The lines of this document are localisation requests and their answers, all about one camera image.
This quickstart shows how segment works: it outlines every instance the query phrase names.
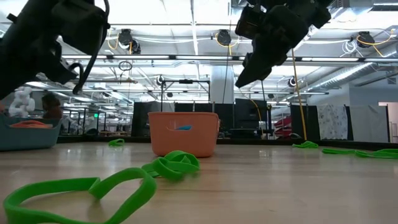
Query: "stuffed animal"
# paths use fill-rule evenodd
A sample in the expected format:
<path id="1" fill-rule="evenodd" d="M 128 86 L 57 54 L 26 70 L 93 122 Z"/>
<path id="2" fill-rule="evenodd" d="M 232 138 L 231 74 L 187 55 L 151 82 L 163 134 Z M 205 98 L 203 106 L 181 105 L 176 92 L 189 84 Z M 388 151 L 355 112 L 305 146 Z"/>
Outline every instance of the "stuffed animal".
<path id="1" fill-rule="evenodd" d="M 8 109 L 10 116 L 27 118 L 29 112 L 35 110 L 35 100 L 30 98 L 30 93 L 32 93 L 31 87 L 20 87 L 15 92 L 14 101 Z"/>

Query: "wooden tabletop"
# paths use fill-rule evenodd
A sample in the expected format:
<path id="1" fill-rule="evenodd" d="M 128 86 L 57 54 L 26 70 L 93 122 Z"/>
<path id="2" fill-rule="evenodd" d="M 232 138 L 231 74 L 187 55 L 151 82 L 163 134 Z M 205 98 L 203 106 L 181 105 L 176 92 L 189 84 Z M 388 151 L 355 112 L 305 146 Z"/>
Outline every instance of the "wooden tabletop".
<path id="1" fill-rule="evenodd" d="M 150 144 L 58 144 L 0 153 L 0 198 L 25 184 L 102 179 L 155 159 Z M 155 196 L 125 223 L 397 223 L 398 161 L 326 155 L 286 146 L 217 146 L 201 172 L 179 183 L 157 179 Z M 107 220 L 139 186 L 125 182 L 96 202 L 87 192 L 28 200 L 24 207 L 87 221 Z M 0 223 L 5 223 L 4 211 Z"/>

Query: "light blue storage bin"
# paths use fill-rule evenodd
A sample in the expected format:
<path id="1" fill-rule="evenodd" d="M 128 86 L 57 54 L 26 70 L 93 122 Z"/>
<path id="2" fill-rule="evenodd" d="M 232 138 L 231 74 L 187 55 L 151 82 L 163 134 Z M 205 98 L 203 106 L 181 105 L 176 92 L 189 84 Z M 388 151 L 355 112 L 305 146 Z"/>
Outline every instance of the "light blue storage bin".
<path id="1" fill-rule="evenodd" d="M 52 124 L 53 128 L 12 128 L 10 125 L 27 120 Z M 57 143 L 61 128 L 59 119 L 9 118 L 0 114 L 0 151 L 45 149 Z"/>

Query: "orange plastic bin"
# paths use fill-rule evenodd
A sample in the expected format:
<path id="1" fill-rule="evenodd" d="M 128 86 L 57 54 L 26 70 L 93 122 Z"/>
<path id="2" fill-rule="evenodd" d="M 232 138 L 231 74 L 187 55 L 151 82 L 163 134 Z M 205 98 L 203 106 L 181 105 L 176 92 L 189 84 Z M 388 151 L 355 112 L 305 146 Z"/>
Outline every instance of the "orange plastic bin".
<path id="1" fill-rule="evenodd" d="M 149 115 L 152 150 L 164 156 L 181 150 L 196 157 L 210 157 L 218 137 L 218 115 L 215 113 L 151 112 Z M 178 130 L 190 126 L 189 130 Z"/>

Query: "pipe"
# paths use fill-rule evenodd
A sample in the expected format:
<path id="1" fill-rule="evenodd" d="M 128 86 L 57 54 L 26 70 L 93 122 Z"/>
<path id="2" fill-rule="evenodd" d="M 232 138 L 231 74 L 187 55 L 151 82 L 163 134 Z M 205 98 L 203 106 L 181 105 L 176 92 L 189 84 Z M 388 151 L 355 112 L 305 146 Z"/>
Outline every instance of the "pipe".
<path id="1" fill-rule="evenodd" d="M 396 58 L 398 57 L 397 48 L 398 45 L 391 45 L 386 47 L 386 49 L 381 50 L 381 52 L 385 57 Z M 357 78 L 372 74 L 373 72 L 378 71 L 380 68 L 382 67 L 376 62 L 362 63 L 351 68 L 342 68 L 337 72 L 333 72 L 327 75 L 325 78 L 312 83 L 310 86 L 308 86 L 308 91 L 319 91 L 320 89 L 329 90 L 333 87 L 340 86 Z"/>

